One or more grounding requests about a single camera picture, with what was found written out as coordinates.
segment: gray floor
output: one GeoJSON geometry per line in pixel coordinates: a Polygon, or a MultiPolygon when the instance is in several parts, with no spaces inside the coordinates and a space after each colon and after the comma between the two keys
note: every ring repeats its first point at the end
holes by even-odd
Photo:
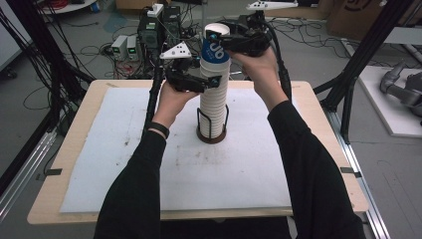
{"type": "MultiPolygon", "coordinates": [[[[89,27],[64,26],[66,36],[76,53],[80,53],[85,46],[99,47],[111,42],[113,36],[132,34],[137,25],[135,15],[121,15],[112,9],[99,14],[82,10],[64,14],[61,18],[64,22],[76,25],[98,22],[97,25],[89,27]],[[127,27],[116,32],[122,26],[127,27]]],[[[292,24],[300,25],[299,22],[292,22],[292,24]]],[[[308,32],[312,35],[320,34],[322,39],[326,39],[328,36],[325,33],[324,23],[318,23],[321,28],[315,28],[315,26],[309,25],[308,32]]],[[[283,27],[281,30],[287,35],[279,33],[279,42],[292,80],[307,81],[316,87],[337,76],[347,64],[348,58],[345,57],[345,50],[339,42],[328,41],[327,43],[334,46],[341,57],[336,55],[334,48],[315,48],[293,41],[291,38],[302,40],[298,29],[292,31],[291,28],[283,27]]],[[[317,40],[317,37],[308,36],[305,28],[302,28],[302,33],[308,42],[317,40]]],[[[396,47],[383,46],[375,59],[387,64],[406,59],[410,66],[416,65],[407,54],[396,50],[396,47]]],[[[69,52],[65,48],[62,49],[65,53],[69,52]]],[[[95,49],[84,49],[84,53],[92,51],[95,49]]],[[[106,58],[81,54],[79,57],[96,78],[110,78],[106,73],[112,69],[106,58]]],[[[31,111],[23,107],[25,98],[42,87],[30,63],[24,57],[19,57],[13,62],[12,67],[18,73],[18,78],[10,80],[2,75],[0,79],[0,133],[3,135],[0,139],[0,173],[3,173],[47,112],[46,110],[31,111]]],[[[46,99],[46,91],[41,90],[32,95],[26,105],[29,108],[43,108],[47,105],[46,99]]],[[[43,170],[44,164],[58,148],[61,140],[59,137],[37,173],[43,170]]],[[[362,87],[356,84],[350,122],[350,140],[391,238],[422,238],[422,189],[419,185],[422,181],[419,173],[422,168],[422,139],[390,136],[362,87]]],[[[48,226],[28,224],[26,217],[42,186],[42,181],[35,179],[37,173],[6,219],[0,224],[1,237],[92,238],[94,224],[48,226]]],[[[367,226],[365,230],[367,237],[373,238],[367,226]]]]}

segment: power supply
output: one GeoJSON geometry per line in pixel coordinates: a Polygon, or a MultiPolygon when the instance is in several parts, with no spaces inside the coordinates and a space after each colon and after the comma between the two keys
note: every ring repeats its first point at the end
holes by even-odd
{"type": "Polygon", "coordinates": [[[165,38],[167,39],[167,46],[168,48],[172,48],[180,43],[180,7],[165,7],[162,20],[165,27],[165,38]]]}
{"type": "Polygon", "coordinates": [[[130,61],[139,61],[139,56],[141,54],[139,43],[137,42],[136,36],[127,37],[127,53],[129,55],[130,61]]]}
{"type": "Polygon", "coordinates": [[[137,34],[140,43],[144,44],[146,49],[159,50],[162,44],[162,27],[157,18],[141,16],[137,34]]]}
{"type": "Polygon", "coordinates": [[[124,61],[124,59],[127,57],[127,36],[118,36],[114,43],[111,45],[111,49],[114,53],[114,58],[117,61],[124,61]]]}

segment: bracelet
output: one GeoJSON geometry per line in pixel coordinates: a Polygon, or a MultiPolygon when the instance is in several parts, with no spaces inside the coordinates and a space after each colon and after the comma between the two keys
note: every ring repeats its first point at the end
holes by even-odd
{"type": "Polygon", "coordinates": [[[167,139],[168,135],[170,134],[170,130],[168,130],[167,127],[165,127],[164,125],[158,122],[154,122],[154,121],[149,122],[147,128],[154,128],[162,132],[165,135],[165,139],[167,139]]]}

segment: stacked cups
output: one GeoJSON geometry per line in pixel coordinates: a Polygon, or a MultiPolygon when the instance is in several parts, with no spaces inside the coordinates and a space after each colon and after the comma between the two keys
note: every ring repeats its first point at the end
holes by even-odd
{"type": "MultiPolygon", "coordinates": [[[[230,34],[229,27],[219,23],[208,24],[205,27],[206,30],[219,32],[223,35],[230,34]]],[[[200,63],[201,78],[207,79],[209,77],[222,76],[220,87],[208,89],[200,97],[200,110],[202,114],[211,119],[211,131],[210,120],[200,115],[198,136],[202,140],[206,139],[204,140],[206,142],[215,143],[224,139],[225,136],[225,131],[223,130],[226,118],[226,96],[231,61],[230,56],[221,46],[204,39],[200,63]]]]}

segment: robotic arm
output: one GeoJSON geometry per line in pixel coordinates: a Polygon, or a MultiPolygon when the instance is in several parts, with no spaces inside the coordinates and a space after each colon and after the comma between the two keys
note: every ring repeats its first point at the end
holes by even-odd
{"type": "Polygon", "coordinates": [[[176,91],[204,93],[206,89],[220,86],[221,76],[202,79],[187,73],[192,57],[184,42],[161,54],[160,58],[162,60],[173,60],[172,66],[165,70],[165,77],[176,91]]]}
{"type": "Polygon", "coordinates": [[[405,63],[400,62],[387,72],[381,80],[379,89],[383,93],[399,99],[404,106],[410,108],[414,115],[422,117],[422,72],[410,75],[404,89],[394,85],[400,78],[404,67],[405,63]]]}
{"type": "Polygon", "coordinates": [[[276,57],[279,65],[279,76],[283,91],[289,99],[292,99],[292,86],[288,70],[282,60],[277,34],[272,26],[266,22],[264,10],[297,7],[298,3],[278,3],[258,1],[247,6],[248,10],[256,12],[248,16],[240,16],[238,20],[224,20],[219,23],[230,28],[230,35],[221,35],[213,31],[207,31],[205,36],[208,41],[220,44],[225,50],[240,52],[251,57],[261,56],[274,40],[276,45],[276,57]]]}

